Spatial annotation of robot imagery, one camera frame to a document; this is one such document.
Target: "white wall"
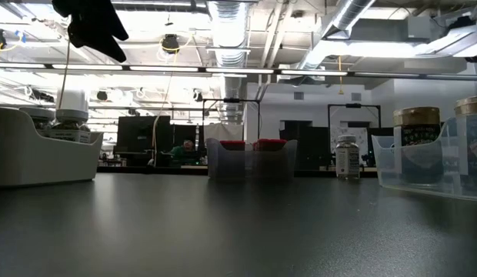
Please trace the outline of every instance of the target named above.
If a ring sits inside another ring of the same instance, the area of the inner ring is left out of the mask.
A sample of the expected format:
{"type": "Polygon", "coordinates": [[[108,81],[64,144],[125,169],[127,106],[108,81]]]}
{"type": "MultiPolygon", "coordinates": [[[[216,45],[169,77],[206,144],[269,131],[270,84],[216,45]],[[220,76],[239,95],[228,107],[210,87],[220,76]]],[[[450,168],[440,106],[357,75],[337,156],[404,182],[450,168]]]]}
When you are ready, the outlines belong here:
{"type": "MultiPolygon", "coordinates": [[[[257,85],[249,85],[249,98],[254,98],[257,85]]],[[[280,121],[299,120],[312,121],[315,127],[328,126],[328,104],[346,104],[351,101],[351,93],[362,93],[362,104],[370,104],[371,92],[363,85],[344,85],[343,95],[339,94],[339,86],[333,85],[291,85],[271,84],[261,103],[261,139],[279,139],[280,121]],[[304,92],[304,100],[293,100],[293,92],[304,92]]],[[[245,109],[245,139],[247,142],[257,140],[257,108],[249,103],[245,109]]],[[[377,126],[377,110],[371,108],[331,108],[331,124],[341,125],[347,121],[371,122],[377,126]]]]}
{"type": "Polygon", "coordinates": [[[388,80],[372,90],[373,105],[381,105],[382,127],[392,127],[392,113],[394,112],[394,83],[395,80],[388,80]]]}
{"type": "MultiPolygon", "coordinates": [[[[475,65],[459,74],[474,75],[475,65]]],[[[440,119],[454,116],[455,102],[477,95],[477,82],[436,80],[389,80],[372,90],[372,101],[382,106],[382,126],[392,127],[396,109],[433,106],[440,108],[440,119]]]]}
{"type": "MultiPolygon", "coordinates": [[[[475,65],[460,74],[476,74],[475,65]]],[[[339,94],[339,86],[271,84],[261,103],[262,139],[278,139],[280,121],[307,120],[315,127],[327,127],[327,104],[351,103],[351,93],[362,93],[362,104],[381,105],[382,127],[392,127],[392,113],[396,109],[416,106],[436,106],[441,110],[441,120],[454,115],[455,102],[461,98],[477,95],[477,82],[467,81],[433,81],[392,79],[371,91],[363,85],[343,85],[344,95],[339,94]],[[304,92],[304,101],[293,100],[293,92],[304,92]]],[[[248,98],[254,98],[257,84],[249,84],[248,98]]],[[[378,125],[377,110],[366,108],[346,109],[333,107],[331,123],[342,125],[343,121],[371,122],[378,125]]],[[[245,138],[248,142],[257,140],[257,108],[249,103],[245,109],[245,138]]]]}

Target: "gray table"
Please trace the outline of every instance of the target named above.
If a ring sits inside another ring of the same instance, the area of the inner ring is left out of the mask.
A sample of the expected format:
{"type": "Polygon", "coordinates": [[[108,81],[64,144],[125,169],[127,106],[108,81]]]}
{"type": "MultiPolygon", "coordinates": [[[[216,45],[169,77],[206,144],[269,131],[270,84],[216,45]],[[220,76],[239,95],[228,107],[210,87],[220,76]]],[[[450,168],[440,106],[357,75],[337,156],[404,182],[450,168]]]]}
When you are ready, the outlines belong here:
{"type": "Polygon", "coordinates": [[[477,202],[98,174],[0,190],[0,276],[477,276],[477,202]]]}

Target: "fluorescent light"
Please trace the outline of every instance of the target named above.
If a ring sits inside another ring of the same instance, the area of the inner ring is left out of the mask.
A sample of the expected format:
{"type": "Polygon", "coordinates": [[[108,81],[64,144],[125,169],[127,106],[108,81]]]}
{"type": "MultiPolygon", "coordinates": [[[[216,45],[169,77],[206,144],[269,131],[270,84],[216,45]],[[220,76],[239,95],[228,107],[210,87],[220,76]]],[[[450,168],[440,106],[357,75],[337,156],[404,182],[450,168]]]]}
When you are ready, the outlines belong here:
{"type": "Polygon", "coordinates": [[[130,66],[135,71],[157,71],[157,72],[197,72],[198,68],[175,67],[175,66],[130,66]]]}
{"type": "Polygon", "coordinates": [[[477,75],[427,74],[426,78],[456,81],[477,81],[477,75]]]}
{"type": "Polygon", "coordinates": [[[316,76],[346,76],[347,72],[334,72],[324,70],[282,70],[284,75],[316,75],[316,76]]]}
{"type": "Polygon", "coordinates": [[[384,72],[356,72],[355,76],[358,77],[387,77],[387,78],[404,78],[404,77],[419,77],[419,74],[412,73],[384,73],[384,72]]]}
{"type": "MultiPolygon", "coordinates": [[[[66,65],[52,65],[55,69],[65,69],[66,65]]],[[[68,65],[68,69],[122,70],[120,65],[68,65]]]]}
{"type": "Polygon", "coordinates": [[[247,74],[226,74],[226,73],[213,73],[212,77],[233,77],[233,78],[247,78],[247,74]]]}
{"type": "Polygon", "coordinates": [[[272,74],[273,69],[265,68],[207,68],[207,72],[211,73],[250,73],[250,74],[272,74]]]}
{"type": "Polygon", "coordinates": [[[0,68],[45,68],[45,65],[17,62],[0,62],[0,68]]]}

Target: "gold lid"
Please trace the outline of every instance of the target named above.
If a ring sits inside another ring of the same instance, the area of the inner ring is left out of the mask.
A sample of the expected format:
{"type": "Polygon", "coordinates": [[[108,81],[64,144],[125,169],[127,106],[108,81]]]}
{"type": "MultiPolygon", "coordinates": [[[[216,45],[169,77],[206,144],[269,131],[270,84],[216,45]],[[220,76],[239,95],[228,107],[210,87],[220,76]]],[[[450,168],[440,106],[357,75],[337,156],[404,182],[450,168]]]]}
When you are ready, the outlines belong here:
{"type": "Polygon", "coordinates": [[[454,111],[456,115],[477,114],[477,96],[472,96],[457,101],[454,111]]]}
{"type": "Polygon", "coordinates": [[[394,125],[440,124],[440,110],[436,107],[414,107],[394,111],[394,125]]]}

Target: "red object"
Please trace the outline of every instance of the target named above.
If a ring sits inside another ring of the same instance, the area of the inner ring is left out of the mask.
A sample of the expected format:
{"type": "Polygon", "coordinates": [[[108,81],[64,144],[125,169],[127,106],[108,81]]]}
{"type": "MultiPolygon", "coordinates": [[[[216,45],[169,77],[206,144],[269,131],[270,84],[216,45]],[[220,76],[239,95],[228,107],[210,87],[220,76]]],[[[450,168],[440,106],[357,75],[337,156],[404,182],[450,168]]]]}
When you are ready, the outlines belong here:
{"type": "Polygon", "coordinates": [[[254,150],[256,151],[278,151],[286,144],[284,139],[266,139],[261,138],[254,144],[254,150]]]}
{"type": "Polygon", "coordinates": [[[220,141],[224,149],[231,151],[244,151],[245,142],[244,141],[220,141]]]}

